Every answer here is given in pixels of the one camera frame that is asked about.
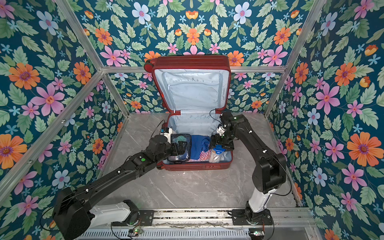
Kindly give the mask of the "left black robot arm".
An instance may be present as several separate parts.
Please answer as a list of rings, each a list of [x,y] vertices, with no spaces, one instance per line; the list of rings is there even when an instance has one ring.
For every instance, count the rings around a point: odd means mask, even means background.
[[[189,141],[172,142],[164,135],[156,135],[149,140],[145,150],[129,156],[120,167],[100,179],[76,190],[61,190],[57,194],[53,220],[63,238],[76,239],[96,221],[105,224],[107,217],[94,211],[102,199],[153,170],[157,163],[171,156],[183,155],[189,148]]]

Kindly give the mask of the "red hard-shell suitcase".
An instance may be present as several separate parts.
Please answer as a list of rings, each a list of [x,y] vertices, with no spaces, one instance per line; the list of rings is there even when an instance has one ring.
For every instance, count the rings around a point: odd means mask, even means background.
[[[216,131],[225,110],[230,90],[231,69],[226,56],[186,55],[146,60],[144,69],[151,73],[169,112],[164,127],[173,134],[208,136]],[[225,152],[219,163],[193,162],[175,164],[163,160],[159,170],[223,170],[230,167],[233,153]]]

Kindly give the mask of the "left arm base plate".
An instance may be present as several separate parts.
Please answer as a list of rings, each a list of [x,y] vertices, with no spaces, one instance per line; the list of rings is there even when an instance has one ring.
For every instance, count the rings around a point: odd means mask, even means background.
[[[151,226],[154,220],[154,210],[138,210],[130,214],[122,222],[113,222],[113,227],[148,227]]]

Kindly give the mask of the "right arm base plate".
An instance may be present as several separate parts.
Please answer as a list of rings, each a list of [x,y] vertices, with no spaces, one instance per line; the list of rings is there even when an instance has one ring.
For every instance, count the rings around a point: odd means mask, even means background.
[[[259,213],[254,213],[251,209],[233,209],[228,211],[231,216],[234,226],[272,226],[273,218],[268,209],[262,210]]]

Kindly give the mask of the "aluminium cage frame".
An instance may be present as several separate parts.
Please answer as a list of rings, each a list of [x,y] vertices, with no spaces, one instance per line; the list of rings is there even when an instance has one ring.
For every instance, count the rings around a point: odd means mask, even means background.
[[[301,52],[304,43],[307,40],[309,32],[314,26],[317,18],[321,14],[321,10],[326,4],[326,1],[314,1],[309,14],[306,18],[306,21],[303,25],[302,33],[298,38],[297,43],[295,44],[291,54],[288,58],[287,64],[283,66],[241,66],[241,67],[231,67],[233,73],[262,73],[262,72],[275,72],[287,74],[292,70],[293,63],[297,60],[299,53]],[[56,2],[58,9],[62,12],[66,21],[69,23],[71,29],[76,35],[79,43],[84,48],[86,54],[90,57],[91,62],[96,68],[96,72],[92,75],[90,81],[83,87],[73,98],[73,100],[63,109],[63,111],[54,119],[50,126],[43,132],[39,138],[32,144],[31,148],[23,155],[18,163],[4,176],[1,180],[1,203],[4,203],[8,196],[13,192],[14,188],[18,184],[21,177],[28,173],[29,169],[35,163],[37,158],[42,154],[45,146],[49,144],[53,138],[57,135],[59,130],[64,126],[64,124],[70,119],[72,113],[81,105],[85,97],[91,92],[93,88],[96,87],[99,80],[102,78],[107,78],[105,84],[110,89],[112,96],[114,97],[117,105],[120,110],[123,112],[125,117],[129,116],[129,112],[125,107],[121,96],[115,85],[109,79],[110,73],[144,73],[144,67],[107,67],[104,66],[100,60],[98,53],[95,48],[92,46],[89,38],[86,36],[84,30],[82,30],[80,21],[78,20],[75,12],[70,6],[68,1],[57,1]]]

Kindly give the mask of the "clear toiletry pouch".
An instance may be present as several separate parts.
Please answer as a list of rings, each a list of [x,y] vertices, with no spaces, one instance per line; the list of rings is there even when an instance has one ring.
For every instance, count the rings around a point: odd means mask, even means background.
[[[185,163],[191,158],[192,136],[189,134],[172,134],[171,150],[168,161],[175,164]]]

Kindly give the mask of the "blue shirt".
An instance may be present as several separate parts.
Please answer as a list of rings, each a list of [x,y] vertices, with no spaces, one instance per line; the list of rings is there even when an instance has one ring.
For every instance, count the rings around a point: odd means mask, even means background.
[[[191,159],[198,159],[201,152],[210,150],[210,142],[208,136],[191,135]]]

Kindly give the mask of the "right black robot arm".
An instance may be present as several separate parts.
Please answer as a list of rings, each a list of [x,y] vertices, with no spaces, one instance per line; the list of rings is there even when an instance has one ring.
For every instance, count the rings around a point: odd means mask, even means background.
[[[251,198],[244,209],[231,210],[229,215],[234,224],[238,224],[241,219],[250,225],[259,222],[270,223],[272,217],[267,209],[267,203],[287,180],[286,158],[283,154],[274,152],[262,141],[244,115],[233,116],[231,112],[223,112],[220,114],[219,122],[216,132],[211,135],[210,162],[218,162],[225,152],[232,152],[235,149],[234,142],[239,140],[256,164],[252,174],[255,189]]]

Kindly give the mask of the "red white striped shirt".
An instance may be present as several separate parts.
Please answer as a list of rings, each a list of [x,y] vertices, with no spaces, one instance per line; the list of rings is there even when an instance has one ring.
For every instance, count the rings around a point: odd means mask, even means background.
[[[201,152],[200,157],[198,159],[189,159],[188,163],[193,163],[193,162],[206,162],[209,161],[211,156],[211,151],[208,150],[207,152]]]

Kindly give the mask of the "clear jar blue lid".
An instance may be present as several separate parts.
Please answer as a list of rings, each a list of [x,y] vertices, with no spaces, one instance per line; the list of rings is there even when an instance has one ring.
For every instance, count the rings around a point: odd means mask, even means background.
[[[211,149],[209,163],[219,163],[223,154],[226,150],[221,145],[216,145],[213,149]]]

